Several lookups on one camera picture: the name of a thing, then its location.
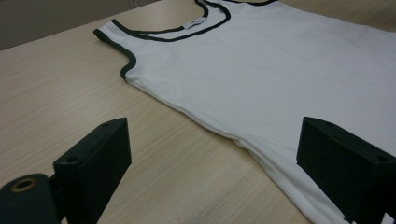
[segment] white tank top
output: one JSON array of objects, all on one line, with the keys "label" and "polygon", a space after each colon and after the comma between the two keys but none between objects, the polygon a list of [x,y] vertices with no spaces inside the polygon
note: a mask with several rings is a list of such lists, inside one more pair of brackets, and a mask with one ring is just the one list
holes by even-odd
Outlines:
[{"label": "white tank top", "polygon": [[160,32],[111,21],[126,81],[246,148],[315,223],[345,223],[296,165],[303,117],[396,156],[396,34],[279,2],[195,1],[204,15]]}]

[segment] garment label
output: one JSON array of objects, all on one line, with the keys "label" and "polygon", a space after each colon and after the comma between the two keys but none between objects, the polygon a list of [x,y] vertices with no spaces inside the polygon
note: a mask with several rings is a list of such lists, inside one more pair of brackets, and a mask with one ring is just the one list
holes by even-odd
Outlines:
[{"label": "garment label", "polygon": [[206,20],[206,17],[200,17],[200,18],[198,18],[198,19],[195,19],[195,20],[188,21],[188,22],[184,23],[183,27],[184,27],[184,29],[188,30],[188,29],[190,29],[192,26],[201,24],[201,23],[204,22],[205,20]]}]

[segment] black trim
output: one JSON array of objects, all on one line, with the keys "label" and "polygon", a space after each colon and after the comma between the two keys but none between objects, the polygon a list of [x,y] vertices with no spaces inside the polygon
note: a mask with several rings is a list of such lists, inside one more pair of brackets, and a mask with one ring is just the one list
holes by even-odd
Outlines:
[{"label": "black trim", "polygon": [[262,6],[266,6],[268,4],[277,2],[277,0],[268,0],[268,1],[260,2],[260,3],[257,3],[257,2],[237,2],[237,1],[234,1],[234,0],[222,0],[222,1],[236,3],[236,4],[247,3],[247,4],[255,6],[255,7],[262,7]]},{"label": "black trim", "polygon": [[93,31],[93,33],[103,42],[106,42],[108,45],[110,45],[111,47],[119,50],[120,52],[122,52],[123,54],[125,54],[128,59],[129,62],[122,67],[120,73],[121,73],[121,77],[123,79],[125,79],[125,75],[126,73],[133,69],[136,66],[136,57],[134,56],[134,54],[129,51],[128,49],[125,49],[123,46],[121,46],[120,44],[117,44],[116,42],[112,41],[110,38],[108,38],[107,35],[105,35],[102,31],[96,29]]},{"label": "black trim", "polygon": [[[207,6],[202,3],[200,0],[194,0],[195,3],[201,7],[204,10],[204,15],[203,17],[207,18],[208,14],[209,14],[209,9],[207,8]],[[113,24],[116,25],[118,28],[120,28],[123,32],[125,32],[128,35],[137,37],[137,38],[141,38],[141,39],[146,39],[146,40],[154,40],[154,41],[161,41],[161,42],[175,42],[178,40],[182,40],[182,39],[186,39],[195,35],[201,35],[204,34],[208,31],[211,31],[219,26],[221,26],[222,24],[226,23],[227,21],[230,20],[231,18],[231,13],[230,11],[224,7],[223,5],[220,5],[218,3],[211,3],[208,2],[206,0],[202,0],[203,2],[205,2],[206,4],[212,6],[212,7],[216,7],[218,9],[220,9],[224,15],[225,15],[225,19],[223,21],[220,21],[219,23],[212,25],[210,27],[205,28],[204,30],[189,34],[189,35],[183,35],[183,36],[179,36],[176,38],[171,38],[171,39],[165,39],[165,38],[160,38],[160,37],[155,37],[155,36],[149,36],[149,35],[154,35],[154,34],[165,34],[165,33],[171,33],[171,32],[178,32],[178,31],[182,31],[184,30],[183,26],[174,28],[174,29],[169,29],[169,30],[163,30],[163,31],[136,31],[136,30],[129,30],[128,28],[124,27],[122,24],[120,24],[118,21],[116,20],[112,20]],[[236,4],[241,4],[243,2],[236,2],[234,0],[223,0],[224,2],[231,2],[231,3],[236,3]],[[268,0],[266,2],[261,2],[261,3],[248,3],[250,5],[253,6],[266,6],[268,4],[271,4],[273,2],[276,2],[277,0]],[[120,52],[122,52],[123,54],[125,54],[128,59],[129,62],[122,67],[120,74],[121,77],[123,79],[125,79],[125,75],[128,71],[130,71],[131,69],[133,69],[136,66],[136,57],[134,56],[134,54],[129,51],[128,49],[124,48],[122,45],[114,42],[113,40],[111,40],[107,35],[105,35],[102,31],[100,31],[99,29],[96,29],[93,31],[93,33],[103,42],[106,42],[108,45],[110,45],[111,47],[113,47],[114,49],[119,50]]]},{"label": "black trim", "polygon": [[[217,3],[211,3],[208,2],[206,0],[205,1],[208,5],[212,6],[212,7],[217,7],[218,9],[220,9],[224,14],[225,14],[225,19],[223,21],[220,21],[219,23],[212,25],[210,27],[205,28],[204,30],[189,34],[189,35],[183,35],[183,36],[179,36],[179,37],[175,37],[175,38],[171,38],[171,39],[166,39],[166,38],[160,38],[160,37],[156,37],[156,36],[150,36],[148,34],[165,34],[165,33],[170,33],[170,32],[176,32],[176,31],[182,31],[184,30],[183,26],[177,27],[175,29],[170,29],[170,30],[164,30],[164,31],[135,31],[135,30],[129,30],[128,28],[124,27],[122,24],[120,24],[118,21],[116,20],[112,20],[112,22],[118,27],[120,28],[125,34],[140,38],[140,39],[145,39],[145,40],[153,40],[153,41],[160,41],[160,42],[175,42],[178,40],[182,40],[182,39],[186,39],[195,35],[201,35],[204,34],[208,31],[211,31],[219,26],[221,26],[222,24],[224,24],[225,22],[229,21],[231,18],[231,14],[230,11]],[[207,17],[208,16],[208,9],[207,7],[199,2],[198,0],[195,0],[195,3],[200,6],[203,10],[204,10],[204,16],[203,17]]]}]

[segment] wood grain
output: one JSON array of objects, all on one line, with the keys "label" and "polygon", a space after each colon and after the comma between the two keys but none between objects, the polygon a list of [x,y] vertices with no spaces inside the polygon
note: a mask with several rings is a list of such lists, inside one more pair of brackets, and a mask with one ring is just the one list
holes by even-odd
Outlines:
[{"label": "wood grain", "polygon": [[[353,17],[348,1],[287,1],[396,30],[375,16],[392,1],[353,1]],[[112,18],[161,30],[201,15],[191,0],[162,0],[0,51],[0,185],[52,175],[52,163],[93,128],[126,117],[134,162],[100,223],[309,223],[244,149],[124,82],[127,58],[92,34]]]}]

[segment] white fabric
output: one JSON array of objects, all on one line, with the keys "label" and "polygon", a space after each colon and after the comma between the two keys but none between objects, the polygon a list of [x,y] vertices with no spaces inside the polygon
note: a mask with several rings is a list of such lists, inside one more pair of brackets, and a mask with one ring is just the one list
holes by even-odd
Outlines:
[{"label": "white fabric", "polygon": [[[325,119],[396,156],[396,34],[275,2],[219,2],[231,19],[176,42],[100,28],[131,51],[126,80],[207,129],[246,148],[315,223],[346,223],[296,165],[303,117]],[[209,16],[174,38],[225,18]]]}]

